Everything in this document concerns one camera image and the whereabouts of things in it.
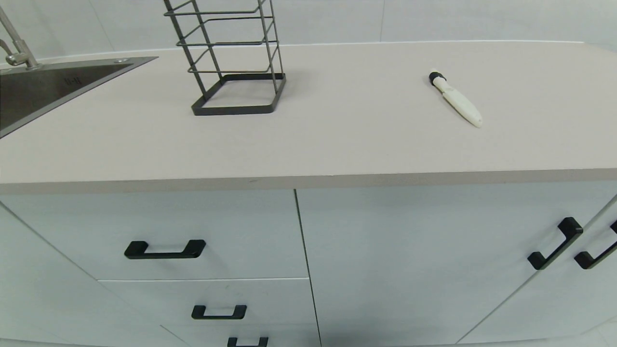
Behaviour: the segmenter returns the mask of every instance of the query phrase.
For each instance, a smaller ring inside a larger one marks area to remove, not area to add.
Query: sink
[[[103,59],[0,70],[0,138],[65,102],[157,57]]]

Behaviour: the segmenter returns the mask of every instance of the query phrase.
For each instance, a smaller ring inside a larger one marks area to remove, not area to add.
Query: black handle
[[[124,255],[129,259],[189,259],[199,257],[204,247],[204,240],[190,240],[180,253],[146,253],[148,242],[133,241],[124,251]]]
[[[568,247],[570,247],[571,244],[574,243],[574,241],[576,241],[579,236],[582,235],[582,227],[578,224],[576,219],[572,217],[564,218],[557,227],[564,234],[566,240],[560,244],[548,258],[545,258],[540,252],[531,253],[531,255],[527,257],[527,260],[529,260],[534,269],[546,269],[550,263],[555,261],[561,253],[563,253]]]
[[[611,229],[613,229],[613,231],[617,233],[617,222],[611,225]],[[600,254],[600,256],[595,259],[587,252],[580,252],[576,255],[576,257],[574,257],[574,260],[585,270],[593,269],[594,266],[598,265],[601,261],[608,258],[608,256],[611,255],[612,252],[615,252],[616,249],[617,242],[613,243],[606,251],[602,252],[602,254]]]
[[[205,319],[205,320],[234,320],[242,319],[246,314],[246,305],[236,305],[231,316],[205,316],[205,306],[197,305],[193,307],[193,313],[191,317],[193,319]]]
[[[238,346],[238,338],[237,337],[230,337],[229,340],[227,340],[227,347],[267,347],[268,346],[268,338],[267,337],[260,337],[259,338],[259,343],[257,344],[257,346]]]

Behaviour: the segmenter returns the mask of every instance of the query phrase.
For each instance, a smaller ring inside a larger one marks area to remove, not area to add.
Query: faucet handle
[[[28,54],[25,54],[22,52],[17,52],[13,54],[10,51],[9,45],[6,44],[6,42],[4,42],[3,40],[0,40],[0,47],[2,47],[5,50],[7,54],[6,62],[9,63],[10,65],[18,66],[18,65],[25,63],[28,60]]]

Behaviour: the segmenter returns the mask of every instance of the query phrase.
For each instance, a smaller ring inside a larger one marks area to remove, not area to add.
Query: kitchen counter
[[[216,117],[191,112],[199,89],[181,50],[79,57],[160,56],[1,139],[0,193],[617,178],[616,53],[546,42],[281,49],[276,112]],[[217,54],[223,68],[267,62],[256,48]],[[433,67],[475,103],[482,129],[430,85]]]

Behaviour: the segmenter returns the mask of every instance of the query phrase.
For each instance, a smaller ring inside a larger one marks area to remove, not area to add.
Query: black wire rack
[[[189,62],[189,73],[195,75],[199,89],[201,89],[202,96],[192,106],[193,114],[195,115],[236,115],[236,114],[265,114],[272,113],[276,109],[276,105],[283,92],[285,86],[286,77],[283,72],[283,60],[281,58],[280,42],[278,39],[278,32],[276,30],[276,20],[274,15],[274,7],[272,0],[255,0],[255,7],[248,10],[229,10],[229,11],[215,11],[215,12],[203,12],[199,10],[197,0],[189,0],[183,2],[177,6],[172,6],[172,0],[164,0],[167,7],[166,17],[170,17],[176,34],[180,39],[176,46],[182,47],[186,58]],[[266,14],[266,7],[264,4],[269,2],[270,13]],[[198,25],[192,30],[184,34],[180,23],[179,17],[182,16],[194,16],[197,18]],[[207,24],[210,22],[219,21],[237,21],[237,20],[260,20],[261,27],[263,29],[263,36],[258,41],[216,41],[212,42],[207,29]],[[187,39],[191,37],[195,39],[195,32],[198,35],[198,30],[203,34],[203,39],[199,38],[198,43],[187,43]],[[271,40],[268,34],[274,30],[275,39]],[[265,46],[268,54],[268,67],[265,70],[222,70],[220,68],[219,61],[215,55],[214,47],[217,46]],[[193,53],[190,48],[206,47],[206,49],[197,56],[193,57]],[[210,58],[214,66],[214,70],[199,70],[197,63],[200,62],[204,56],[209,53]],[[278,62],[280,72],[275,70],[274,61],[278,56]],[[211,73],[218,75],[218,81],[206,89],[204,82],[201,79],[201,74]],[[255,80],[271,80],[274,86],[274,97],[270,104],[265,105],[252,105],[252,106],[214,106],[209,107],[207,105],[215,94],[223,87],[226,82],[230,81],[255,81]]]

